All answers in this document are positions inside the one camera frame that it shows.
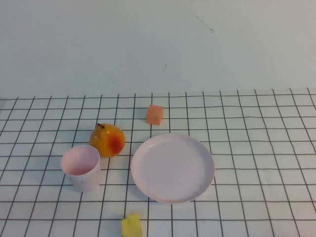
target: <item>grid tablecloth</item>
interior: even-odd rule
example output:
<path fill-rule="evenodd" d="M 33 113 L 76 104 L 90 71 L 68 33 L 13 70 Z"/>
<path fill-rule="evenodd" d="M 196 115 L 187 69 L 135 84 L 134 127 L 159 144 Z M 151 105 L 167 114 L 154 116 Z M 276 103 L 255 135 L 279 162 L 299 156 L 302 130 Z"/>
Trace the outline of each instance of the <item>grid tablecloth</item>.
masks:
<path fill-rule="evenodd" d="M 150 104 L 161 126 L 146 124 Z M 316 236 L 316 89 L 163 93 L 0 100 L 0 236 L 119 237 L 137 212 L 144 237 Z M 126 137 L 102 158 L 102 184 L 77 192 L 60 167 L 96 123 Z M 213 154 L 212 185 L 196 200 L 157 203 L 130 164 L 152 136 L 187 134 Z"/>

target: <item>yellow sponge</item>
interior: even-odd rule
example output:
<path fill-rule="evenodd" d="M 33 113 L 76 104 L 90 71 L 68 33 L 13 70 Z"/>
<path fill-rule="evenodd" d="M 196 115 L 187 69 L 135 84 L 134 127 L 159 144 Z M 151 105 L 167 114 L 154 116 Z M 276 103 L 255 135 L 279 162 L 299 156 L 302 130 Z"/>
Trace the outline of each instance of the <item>yellow sponge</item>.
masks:
<path fill-rule="evenodd" d="M 121 220 L 123 237 L 142 237 L 139 215 L 137 213 L 127 216 Z"/>

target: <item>white plastic cup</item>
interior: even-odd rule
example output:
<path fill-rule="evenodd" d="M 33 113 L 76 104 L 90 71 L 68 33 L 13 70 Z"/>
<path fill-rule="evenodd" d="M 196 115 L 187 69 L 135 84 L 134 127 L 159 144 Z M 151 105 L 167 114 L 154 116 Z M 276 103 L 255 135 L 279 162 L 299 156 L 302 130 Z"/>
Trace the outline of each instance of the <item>white plastic cup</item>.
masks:
<path fill-rule="evenodd" d="M 71 148 L 63 155 L 61 168 L 81 192 L 91 192 L 100 185 L 100 154 L 93 146 Z"/>

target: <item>orange sponge cube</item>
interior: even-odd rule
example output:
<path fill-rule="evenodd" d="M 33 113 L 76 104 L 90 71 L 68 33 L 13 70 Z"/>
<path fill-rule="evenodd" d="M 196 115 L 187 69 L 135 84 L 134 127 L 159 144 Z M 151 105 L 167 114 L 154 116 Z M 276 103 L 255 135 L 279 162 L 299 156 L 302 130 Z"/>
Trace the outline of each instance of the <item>orange sponge cube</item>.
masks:
<path fill-rule="evenodd" d="M 163 115 L 163 108 L 157 105 L 150 105 L 147 113 L 146 113 L 146 120 L 147 123 L 153 125 L 160 125 Z"/>

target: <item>plate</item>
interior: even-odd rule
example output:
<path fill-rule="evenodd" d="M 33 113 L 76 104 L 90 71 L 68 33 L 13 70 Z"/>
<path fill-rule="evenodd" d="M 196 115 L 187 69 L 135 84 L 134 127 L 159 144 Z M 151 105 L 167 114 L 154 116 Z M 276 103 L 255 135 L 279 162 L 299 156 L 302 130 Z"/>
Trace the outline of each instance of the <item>plate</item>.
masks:
<path fill-rule="evenodd" d="M 197 198 L 210 186 L 215 166 L 201 142 L 167 133 L 150 138 L 137 149 L 131 172 L 136 186 L 151 199 L 181 203 Z"/>

